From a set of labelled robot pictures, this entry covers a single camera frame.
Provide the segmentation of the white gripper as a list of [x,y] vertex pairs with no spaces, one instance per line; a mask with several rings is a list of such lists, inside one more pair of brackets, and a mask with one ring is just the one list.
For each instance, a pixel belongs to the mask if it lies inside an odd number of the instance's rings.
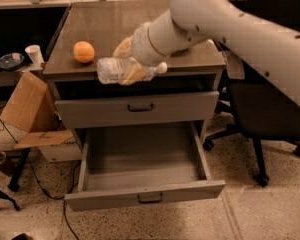
[[120,42],[113,56],[129,58],[132,52],[132,57],[138,61],[126,60],[121,85],[134,84],[147,74],[145,66],[156,66],[165,59],[163,48],[165,34],[165,25],[162,22],[146,22],[134,31],[132,37],[126,37]]

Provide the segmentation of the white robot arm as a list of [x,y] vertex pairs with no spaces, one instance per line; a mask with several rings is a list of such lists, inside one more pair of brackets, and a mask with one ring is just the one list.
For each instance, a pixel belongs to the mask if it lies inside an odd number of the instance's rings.
[[228,0],[170,0],[116,48],[116,57],[156,66],[172,53],[213,39],[300,107],[300,32],[233,7]]

